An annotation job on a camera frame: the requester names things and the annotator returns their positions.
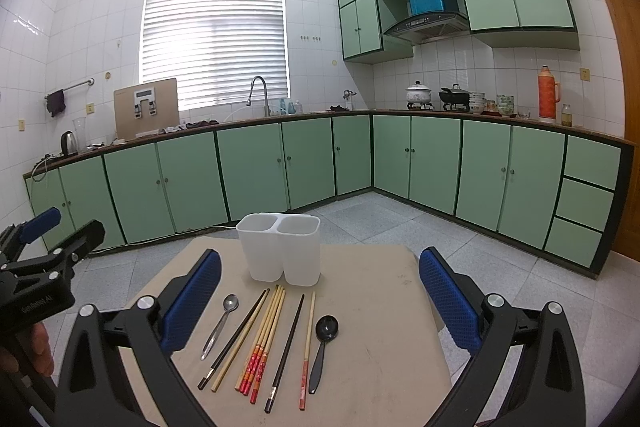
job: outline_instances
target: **black chopstick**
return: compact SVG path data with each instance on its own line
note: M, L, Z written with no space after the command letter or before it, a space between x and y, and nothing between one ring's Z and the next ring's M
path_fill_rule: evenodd
M234 333L231 339L228 341L228 343L226 343L225 348L222 351L220 351L220 354L216 358L216 361L213 364L211 364L211 369L209 369L207 376L204 377L198 384L199 390L202 391L207 386L207 382L211 380L211 377L213 377L213 374L216 372L217 368L220 367L220 364L225 359L226 354L229 352L229 349L231 349L231 346L234 345L234 342L240 336L240 333L242 333L242 330L246 326L247 322L249 322L251 315L254 314L255 309L258 307L258 304L260 304L260 300L262 299L262 296L264 295L265 292L269 293L269 288L267 288L266 290L262 290L262 293L258 297L258 300L255 301L254 307L249 310L249 312L246 314L246 317L244 318L242 323L238 326L236 333Z
M302 297L300 298L300 304L298 304L298 311L296 312L296 318L293 319L293 324L291 325L291 331L289 331L289 338L287 339L287 344L285 344L284 346L284 351L282 352L282 358L280 359L280 365L278 366L278 370L276 371L276 377L273 379L273 386L271 387L271 395L267 399L267 403L264 406L264 412L267 414L271 412L271 408L273 407L273 402L276 400L276 393L278 392L278 386L280 385L280 379L282 378L284 366L287 363L287 357L289 356L291 341L293 340L293 334L296 332L296 326L298 325L298 318L300 317L300 310L302 309L302 302L304 300L305 300L305 295L302 294Z

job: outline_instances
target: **metal spoon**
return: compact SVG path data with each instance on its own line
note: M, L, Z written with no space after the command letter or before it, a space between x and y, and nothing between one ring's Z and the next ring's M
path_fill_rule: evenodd
M222 314L222 317L220 317L220 320L216 324L216 327L213 328L213 331L211 331L211 334L207 339L207 343L202 348L202 356L200 357L200 360L204 360L207 358L207 355L209 354L209 351L211 351L213 344L216 343L216 340L220 336L220 331L222 331L222 328L225 327L226 318L229 316L229 313L238 308L239 304L240 301L235 295L231 294L225 297L225 300L222 302L225 312Z
M320 384L320 377L322 377L322 363L324 362L324 346L331 342L338 336L338 319L333 315L325 315L321 317L316 323L316 337L320 341L320 347L318 348L318 354L316 355L316 361L314 367L311 369L311 376L309 377L309 394L315 394L318 385Z

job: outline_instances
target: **tiled floor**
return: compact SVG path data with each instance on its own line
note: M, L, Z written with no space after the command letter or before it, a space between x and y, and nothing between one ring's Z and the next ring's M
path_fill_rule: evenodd
M436 246L453 270L473 277L483 292L503 295L514 306L564 306L580 354L587 425L597 426L617 402L640 362L640 263L612 253L597 281L586 279L529 253L369 192L327 204L319 216L326 244L402 244L419 254ZM235 230L213 234L237 237ZM76 306L46 320L60 370L75 311L92 302L100 309L123 307L190 239L97 257L81 263L72 287ZM440 340L454 381L468 354L446 329ZM512 348L481 419L495 417L518 362Z

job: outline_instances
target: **window blind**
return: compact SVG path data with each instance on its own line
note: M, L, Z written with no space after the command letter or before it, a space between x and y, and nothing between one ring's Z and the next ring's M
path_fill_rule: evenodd
M140 82L178 80L178 109L288 98L283 0L146 0ZM256 82L254 99L263 99Z

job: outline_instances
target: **chopstick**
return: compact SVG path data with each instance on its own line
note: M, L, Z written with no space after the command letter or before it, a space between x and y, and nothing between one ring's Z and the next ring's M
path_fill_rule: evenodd
M309 349L311 348L311 331L314 325L314 309L316 307L316 292L311 295L311 309L309 310L309 324L306 327L305 360L302 363L302 384L300 385L300 410L306 407L306 376L309 371Z
M280 358L280 364L278 365L276 376L273 379L273 385L271 386L271 396L267 399L267 403L264 406L264 412L267 414L271 412L271 408L273 407L273 402L276 399L276 393L278 392L280 380L282 379L284 366L287 363L287 357L289 356L289 349L291 348L293 335L296 333L296 326L298 325L298 319L300 318L300 310L302 309L302 303L304 301L305 301L305 295L302 294L302 297L300 298L300 304L298 304L298 311L296 312L296 317L293 319L293 324L291 325L291 330L289 331L289 338L287 339L287 344L285 344L284 346L284 351L282 352L282 357Z
M280 318L280 312L282 311L282 304L284 303L284 298L286 297L286 290L283 290L280 294L280 303L278 304L278 311L276 312L276 316L273 319L273 326L271 327L271 331L269 333L269 340L267 341L267 345L264 348L264 352L262 354L262 360L260 360L260 366L258 367L258 371L255 376L255 387L254 391L251 393L251 398L249 402L254 404L258 398L258 391L260 391L260 382L262 381L262 375L264 374L264 368L267 365L267 359L269 358L269 350L271 349L271 343L273 342L273 337L276 333L276 328L278 327L278 320Z
M214 383L211 386L211 390L214 393L218 390L218 387L220 386L220 383L222 383L222 379L225 378L226 372L229 370L231 363L234 361L236 357L236 354L238 353L238 351L240 351L240 347L242 346L242 343L244 342L246 336L249 334L249 331L251 331L251 328L254 325L255 319L260 314L260 309L262 308L262 305L266 301L266 298L267 298L267 295L264 295L260 300L260 305L254 310L254 313L251 315L249 322L246 324L246 326L242 330L242 333L240 334L240 337L238 338L238 340L236 340L234 347L231 349L231 354L229 354L228 358L226 359L226 362L224 363L224 365L222 366L222 369L220 370L219 375L216 377L216 380L214 380Z
M246 371L244 372L244 378L242 379L242 384L240 385L240 393L244 394L245 396L247 396L249 394L249 391L251 390L251 384L254 381L255 371L258 369L258 364L260 363L260 357L264 352L264 346L267 342L269 332L271 331L271 325L273 324L273 319L275 317L276 310L278 308L278 300L280 299L280 295L282 295L283 291L284 291L284 288L281 286L279 288L279 293L275 296L273 300L273 305L271 307L269 317L267 318L267 322L264 325L264 329L260 334L260 340L258 340L258 344L256 344L254 348L255 356L252 355L252 359L254 359L254 361L249 363Z
M249 310L249 313L247 313L242 323L238 326L236 333L234 333L233 336L229 339L228 343L226 343L226 346L220 352L215 362L211 364L211 369L207 373L207 376L204 377L198 384L199 390L202 391L206 387L207 382L211 380L211 377L216 372L217 368L220 366L220 363L222 363L222 360L226 357L226 354L229 352L229 349L231 349L232 344L236 341L240 333L242 333L242 329L246 326L247 322L249 322L249 320L251 319L251 315L253 315L253 313L256 311L258 305L260 305L260 302L261 301L264 302L263 298L265 298L268 295L268 293L269 293L269 288L267 288L266 290L262 290L260 297L258 298L257 301L255 301L254 307Z
M264 315L262 316L262 320L260 322L260 326L258 327L258 330L255 332L254 341L250 344L249 352L247 353L246 360L244 361L244 365L242 367L242 371L240 372L240 375L238 376L238 380L236 381L236 391L240 391L240 386L242 384L242 379L244 378L244 374L245 374L245 372L247 370L247 367L249 367L250 363L251 363L251 365L253 365L253 363L254 363L255 355L257 354L257 351L255 350L255 346L258 344L258 341L260 340L260 335L264 331L265 324L267 323L267 317L271 313L271 308L273 307L273 302L274 302L275 296L280 293L279 288L280 288L280 286L278 284L276 284L276 289L275 289L273 295L271 296L271 300L269 301L269 305L267 306L267 309L264 312Z

